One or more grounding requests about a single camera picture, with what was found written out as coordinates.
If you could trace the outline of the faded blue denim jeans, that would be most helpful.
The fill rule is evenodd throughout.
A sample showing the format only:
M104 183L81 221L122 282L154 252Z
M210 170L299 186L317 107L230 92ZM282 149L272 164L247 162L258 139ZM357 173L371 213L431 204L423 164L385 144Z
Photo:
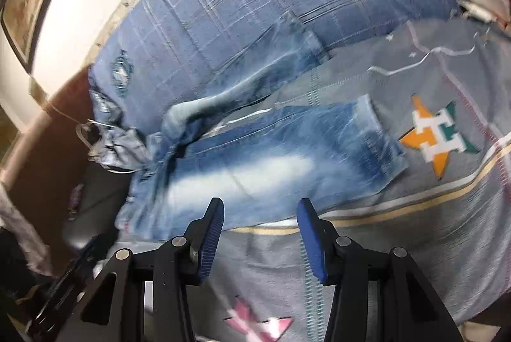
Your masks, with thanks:
M383 190L407 166L368 96L331 105L269 109L213 134L229 114L252 106L328 56L314 33L285 14L219 71L197 100L173 105L147 139L115 225L128 235L165 241L203 216L212 198L224 227L276 222L303 198L326 210Z

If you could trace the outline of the brown wooden headboard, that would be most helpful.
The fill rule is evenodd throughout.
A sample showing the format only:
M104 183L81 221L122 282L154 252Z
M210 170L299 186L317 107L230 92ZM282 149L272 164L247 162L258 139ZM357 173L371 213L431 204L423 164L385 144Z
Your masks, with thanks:
M93 163L76 133L93 117L88 74L83 68L45 103L1 173L11 203L42 241L51 275L62 272L79 252L64 242L62 232L71 192Z

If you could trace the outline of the grey patterned bed sheet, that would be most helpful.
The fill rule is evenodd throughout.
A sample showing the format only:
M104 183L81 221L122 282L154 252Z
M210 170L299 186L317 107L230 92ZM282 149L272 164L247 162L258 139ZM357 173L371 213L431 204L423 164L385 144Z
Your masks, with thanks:
M477 316L510 289L509 36L457 18L325 55L306 37L278 26L168 110L117 227L155 245L222 199L189 294L201 340L324 337L333 290L307 258L303 198L365 248L409 250L455 323Z

